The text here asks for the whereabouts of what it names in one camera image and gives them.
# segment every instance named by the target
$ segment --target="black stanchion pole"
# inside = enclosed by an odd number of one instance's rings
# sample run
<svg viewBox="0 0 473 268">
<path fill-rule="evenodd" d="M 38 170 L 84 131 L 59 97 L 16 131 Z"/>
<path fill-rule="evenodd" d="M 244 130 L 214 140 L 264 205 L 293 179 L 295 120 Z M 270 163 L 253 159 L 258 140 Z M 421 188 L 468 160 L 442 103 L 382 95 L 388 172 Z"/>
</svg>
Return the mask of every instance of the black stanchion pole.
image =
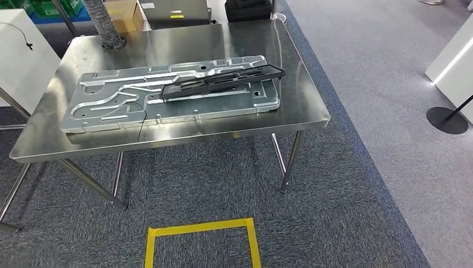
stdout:
<svg viewBox="0 0 473 268">
<path fill-rule="evenodd" d="M 430 124 L 449 134 L 462 134 L 468 130 L 468 121 L 459 114 L 460 110 L 473 100 L 473 95 L 462 103 L 455 111 L 445 107 L 433 107 L 427 111 Z"/>
</svg>

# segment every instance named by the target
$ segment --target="green crate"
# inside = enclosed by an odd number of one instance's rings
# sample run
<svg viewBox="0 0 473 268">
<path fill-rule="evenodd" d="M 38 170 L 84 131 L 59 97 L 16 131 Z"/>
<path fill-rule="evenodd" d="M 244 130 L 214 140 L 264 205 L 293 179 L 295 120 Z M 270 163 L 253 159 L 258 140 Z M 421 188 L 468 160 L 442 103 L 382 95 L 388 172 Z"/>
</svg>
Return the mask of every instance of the green crate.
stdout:
<svg viewBox="0 0 473 268">
<path fill-rule="evenodd" d="M 23 8 L 28 14 L 34 11 L 29 0 L 0 0 L 0 9 L 14 8 Z"/>
<path fill-rule="evenodd" d="M 59 12 L 50 0 L 30 0 L 39 18 L 60 18 Z M 64 11 L 70 18 L 79 14 L 84 7 L 81 0 L 60 0 Z"/>
</svg>

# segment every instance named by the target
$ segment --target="cardboard box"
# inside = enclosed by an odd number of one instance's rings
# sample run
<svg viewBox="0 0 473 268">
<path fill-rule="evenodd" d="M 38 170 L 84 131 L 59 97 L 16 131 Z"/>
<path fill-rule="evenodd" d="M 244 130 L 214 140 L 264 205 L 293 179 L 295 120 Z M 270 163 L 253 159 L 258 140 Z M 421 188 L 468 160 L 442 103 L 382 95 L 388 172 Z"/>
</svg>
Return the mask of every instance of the cardboard box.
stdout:
<svg viewBox="0 0 473 268">
<path fill-rule="evenodd" d="M 105 2 L 113 24 L 119 33 L 143 30 L 143 15 L 136 0 Z"/>
</svg>

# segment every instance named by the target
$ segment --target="white pedestal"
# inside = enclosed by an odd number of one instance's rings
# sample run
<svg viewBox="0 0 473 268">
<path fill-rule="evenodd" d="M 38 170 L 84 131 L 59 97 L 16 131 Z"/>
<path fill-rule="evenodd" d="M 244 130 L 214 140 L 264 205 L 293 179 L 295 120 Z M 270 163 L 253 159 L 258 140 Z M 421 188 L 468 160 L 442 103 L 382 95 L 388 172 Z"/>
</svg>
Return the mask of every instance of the white pedestal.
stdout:
<svg viewBox="0 0 473 268">
<path fill-rule="evenodd" d="M 426 75 L 456 107 L 473 95 L 473 16 L 427 69 Z M 473 122 L 473 103 L 461 113 Z"/>
<path fill-rule="evenodd" d="M 0 87 L 32 113 L 61 61 L 23 9 L 0 10 Z M 8 104 L 0 98 L 0 106 Z"/>
</svg>

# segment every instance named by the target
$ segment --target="stanchion base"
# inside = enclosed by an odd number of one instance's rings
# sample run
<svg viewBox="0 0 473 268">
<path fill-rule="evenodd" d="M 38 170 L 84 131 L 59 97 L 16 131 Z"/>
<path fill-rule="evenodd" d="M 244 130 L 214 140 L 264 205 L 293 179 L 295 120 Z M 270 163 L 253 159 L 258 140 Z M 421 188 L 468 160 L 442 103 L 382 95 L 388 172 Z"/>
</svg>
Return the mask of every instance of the stanchion base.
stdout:
<svg viewBox="0 0 473 268">
<path fill-rule="evenodd" d="M 418 0 L 419 2 L 422 2 L 424 4 L 433 4 L 435 6 L 438 6 L 439 4 L 444 4 L 445 0 Z"/>
<path fill-rule="evenodd" d="M 468 121 L 461 115 L 456 114 L 450 120 L 445 121 L 453 110 L 445 107 L 433 107 L 427 111 L 427 119 L 430 124 L 438 130 L 449 134 L 462 134 L 468 130 Z"/>
</svg>

